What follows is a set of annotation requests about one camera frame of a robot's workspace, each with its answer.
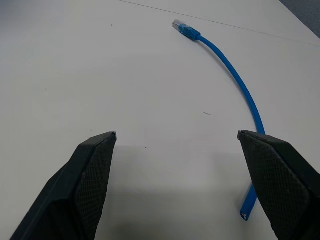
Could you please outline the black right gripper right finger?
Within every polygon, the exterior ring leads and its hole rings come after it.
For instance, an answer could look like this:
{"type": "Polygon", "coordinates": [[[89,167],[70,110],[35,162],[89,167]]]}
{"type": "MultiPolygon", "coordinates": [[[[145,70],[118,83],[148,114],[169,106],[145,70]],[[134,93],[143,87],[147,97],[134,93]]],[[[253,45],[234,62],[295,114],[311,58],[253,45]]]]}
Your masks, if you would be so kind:
{"type": "Polygon", "coordinates": [[[320,238],[320,175],[278,138],[240,130],[241,143],[257,198],[279,240],[320,238]]]}

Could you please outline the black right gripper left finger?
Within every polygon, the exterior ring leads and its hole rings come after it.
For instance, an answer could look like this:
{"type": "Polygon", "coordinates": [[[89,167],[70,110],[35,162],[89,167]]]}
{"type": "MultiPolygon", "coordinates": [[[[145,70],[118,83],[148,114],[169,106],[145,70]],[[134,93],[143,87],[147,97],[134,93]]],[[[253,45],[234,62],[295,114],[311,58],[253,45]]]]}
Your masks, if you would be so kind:
{"type": "Polygon", "coordinates": [[[46,183],[13,240],[93,240],[106,200],[114,131],[89,138],[46,183]]]}

